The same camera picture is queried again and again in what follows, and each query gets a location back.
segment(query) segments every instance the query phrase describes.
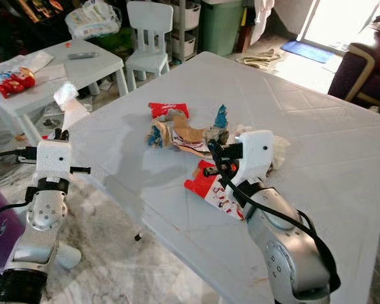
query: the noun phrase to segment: remote control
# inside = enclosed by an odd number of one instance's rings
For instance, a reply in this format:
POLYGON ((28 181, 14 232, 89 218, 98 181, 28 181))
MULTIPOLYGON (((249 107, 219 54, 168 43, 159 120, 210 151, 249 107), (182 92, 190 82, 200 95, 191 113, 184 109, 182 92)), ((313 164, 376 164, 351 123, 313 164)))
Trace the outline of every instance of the remote control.
POLYGON ((99 54, 97 52, 90 52, 90 53, 75 53, 75 54, 69 54, 69 59, 84 59, 84 58, 93 58, 97 57, 99 54))

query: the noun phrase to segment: white plastic table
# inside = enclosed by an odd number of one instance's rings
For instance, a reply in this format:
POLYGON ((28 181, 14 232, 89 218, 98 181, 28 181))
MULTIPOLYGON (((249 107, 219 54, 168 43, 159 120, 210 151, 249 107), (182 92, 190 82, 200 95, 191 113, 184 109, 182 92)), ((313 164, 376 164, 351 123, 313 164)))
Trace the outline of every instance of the white plastic table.
MULTIPOLYGON (((98 91, 96 81, 115 73, 120 96, 128 93, 122 71, 124 67, 122 59, 105 49, 87 41, 70 40, 43 49, 43 51, 54 57, 48 66, 64 64, 68 81, 73 83, 77 89, 89 86, 91 92, 98 91), (80 60, 68 59, 68 54, 85 52, 97 52, 98 56, 80 60)), ((37 84, 25 92, 11 95, 8 99, 4 99, 0 94, 0 116, 10 132, 13 135, 20 133, 20 128, 16 123, 18 122, 30 144, 35 146, 41 137, 27 114, 52 103, 54 92, 64 81, 64 79, 51 80, 43 84, 37 84)))
POLYGON ((330 247, 342 281, 331 303, 367 303, 380 232, 380 115, 201 53, 70 129, 74 155, 98 186, 238 304, 274 302, 263 256, 244 222, 184 188, 198 157, 146 145, 149 102, 187 103, 196 128, 225 104, 230 125, 288 139, 267 184, 311 216, 330 247))

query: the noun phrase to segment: wall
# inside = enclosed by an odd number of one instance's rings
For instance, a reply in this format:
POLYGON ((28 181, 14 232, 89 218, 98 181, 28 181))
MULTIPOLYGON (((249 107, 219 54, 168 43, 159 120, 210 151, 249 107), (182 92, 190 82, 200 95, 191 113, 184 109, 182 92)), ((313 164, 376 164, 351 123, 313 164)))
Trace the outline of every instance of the wall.
POLYGON ((287 30, 298 35, 312 3, 313 0, 275 0, 274 9, 287 30))

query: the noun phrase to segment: red candy wrapper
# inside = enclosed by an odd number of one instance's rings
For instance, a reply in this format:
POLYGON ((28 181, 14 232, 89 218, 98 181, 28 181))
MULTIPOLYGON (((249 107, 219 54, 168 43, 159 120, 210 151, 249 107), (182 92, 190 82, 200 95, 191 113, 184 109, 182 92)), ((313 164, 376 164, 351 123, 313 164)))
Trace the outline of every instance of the red candy wrapper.
POLYGON ((207 203, 229 214, 238 220, 243 220, 242 208, 237 201, 229 199, 228 194, 219 182, 221 175, 205 177, 203 169, 214 167, 212 163, 201 160, 194 171, 194 180, 184 182, 184 187, 201 196, 207 203))
POLYGON ((189 111, 185 103, 149 103, 148 106, 152 111, 152 118, 158 118, 159 116, 168 115, 169 110, 180 110, 186 118, 189 118, 189 111))

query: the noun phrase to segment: white children's chair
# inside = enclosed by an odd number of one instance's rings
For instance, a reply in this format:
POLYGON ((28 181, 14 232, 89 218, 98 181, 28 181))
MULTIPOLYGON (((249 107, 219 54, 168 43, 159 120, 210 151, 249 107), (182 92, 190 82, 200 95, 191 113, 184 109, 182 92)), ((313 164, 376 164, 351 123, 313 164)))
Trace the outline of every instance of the white children's chair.
POLYGON ((169 71, 168 56, 165 50, 165 33, 172 30, 173 7, 162 3, 130 1, 127 4, 129 23, 137 30, 138 48, 128 58, 128 90, 137 88, 134 70, 154 73, 155 77, 169 71), (144 31, 148 34, 145 45, 144 31), (155 48, 155 35, 158 36, 158 49, 155 48))

